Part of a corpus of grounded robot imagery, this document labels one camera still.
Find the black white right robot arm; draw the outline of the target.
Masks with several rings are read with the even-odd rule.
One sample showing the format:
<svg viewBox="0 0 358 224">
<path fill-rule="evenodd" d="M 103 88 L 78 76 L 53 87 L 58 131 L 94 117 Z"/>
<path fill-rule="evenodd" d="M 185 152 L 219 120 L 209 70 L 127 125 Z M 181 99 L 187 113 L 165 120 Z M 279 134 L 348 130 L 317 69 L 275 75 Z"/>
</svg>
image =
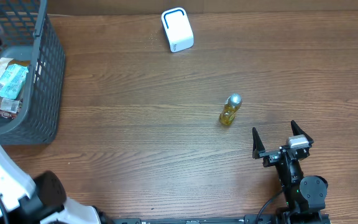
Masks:
<svg viewBox="0 0 358 224">
<path fill-rule="evenodd" d="M 314 140 L 297 123 L 291 121 L 290 136 L 286 144 L 275 151 L 266 151 L 255 128 L 252 129 L 252 158 L 262 159 L 264 167 L 274 166 L 277 170 L 281 190 L 270 198 L 249 221 L 254 223 L 330 223 L 328 215 L 322 215 L 328 182 L 318 175 L 305 176 L 300 161 L 310 155 Z M 278 196 L 284 195 L 286 207 L 278 208 L 273 215 L 263 215 L 263 211 Z"/>
</svg>

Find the teal wet wipes pack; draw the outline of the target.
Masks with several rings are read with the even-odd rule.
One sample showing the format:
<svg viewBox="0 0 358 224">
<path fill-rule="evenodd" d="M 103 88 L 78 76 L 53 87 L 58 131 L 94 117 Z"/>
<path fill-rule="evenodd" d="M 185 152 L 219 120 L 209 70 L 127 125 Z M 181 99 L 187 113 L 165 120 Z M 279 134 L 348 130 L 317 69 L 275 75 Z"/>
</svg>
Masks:
<svg viewBox="0 0 358 224">
<path fill-rule="evenodd" d="M 27 67 L 12 64 L 0 77 L 0 97 L 15 100 L 25 84 L 29 70 Z"/>
</svg>

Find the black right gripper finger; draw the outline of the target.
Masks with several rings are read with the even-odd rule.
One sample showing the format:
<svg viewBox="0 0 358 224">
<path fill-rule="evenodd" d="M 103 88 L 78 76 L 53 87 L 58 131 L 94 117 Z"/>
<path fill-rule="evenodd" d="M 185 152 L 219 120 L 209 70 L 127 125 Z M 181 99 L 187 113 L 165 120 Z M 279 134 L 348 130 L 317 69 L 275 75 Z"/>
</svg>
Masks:
<svg viewBox="0 0 358 224">
<path fill-rule="evenodd" d="M 292 133 L 294 136 L 298 136 L 298 135 L 306 136 L 305 132 L 299 127 L 299 125 L 297 125 L 295 120 L 291 120 L 290 124 L 291 124 L 291 130 L 292 130 Z"/>
<path fill-rule="evenodd" d="M 265 153 L 265 147 L 255 127 L 252 128 L 252 137 L 253 137 L 252 158 L 259 159 L 260 156 L 263 153 Z"/>
</svg>

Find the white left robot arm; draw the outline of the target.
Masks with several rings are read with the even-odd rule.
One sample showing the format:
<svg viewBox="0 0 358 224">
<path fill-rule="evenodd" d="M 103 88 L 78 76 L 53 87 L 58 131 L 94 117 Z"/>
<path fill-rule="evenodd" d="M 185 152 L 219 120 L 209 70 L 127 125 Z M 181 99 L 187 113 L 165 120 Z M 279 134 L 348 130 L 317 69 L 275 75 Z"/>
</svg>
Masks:
<svg viewBox="0 0 358 224">
<path fill-rule="evenodd" d="M 0 8 L 0 223 L 110 223 L 67 196 L 58 177 L 24 172 L 4 145 L 55 139 L 65 53 L 44 7 Z"/>
</svg>

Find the brown snack bag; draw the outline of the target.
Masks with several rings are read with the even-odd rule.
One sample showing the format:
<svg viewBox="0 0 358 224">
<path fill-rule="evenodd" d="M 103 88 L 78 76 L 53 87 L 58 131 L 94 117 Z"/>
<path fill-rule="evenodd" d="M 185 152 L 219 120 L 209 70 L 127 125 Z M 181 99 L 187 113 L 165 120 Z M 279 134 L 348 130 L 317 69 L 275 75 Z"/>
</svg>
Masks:
<svg viewBox="0 0 358 224">
<path fill-rule="evenodd" d="M 22 65 L 29 69 L 30 60 L 16 60 L 13 58 L 2 57 L 0 59 L 0 77 L 5 72 L 6 68 L 12 64 Z M 22 108 L 24 86 L 22 87 L 21 92 L 15 100 L 0 97 L 0 117 L 9 120 L 15 119 L 17 117 Z"/>
</svg>

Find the yellow liquid bottle silver cap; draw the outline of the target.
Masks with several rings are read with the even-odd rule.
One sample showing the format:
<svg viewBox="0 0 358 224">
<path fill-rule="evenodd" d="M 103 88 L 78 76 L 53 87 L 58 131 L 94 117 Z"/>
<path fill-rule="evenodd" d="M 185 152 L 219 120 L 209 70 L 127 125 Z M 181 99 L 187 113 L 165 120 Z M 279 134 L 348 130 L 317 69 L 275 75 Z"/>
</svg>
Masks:
<svg viewBox="0 0 358 224">
<path fill-rule="evenodd" d="M 242 97 L 238 93 L 233 93 L 228 97 L 224 104 L 224 108 L 219 115 L 219 121 L 221 124 L 229 126 L 234 121 L 236 113 L 241 107 Z"/>
</svg>

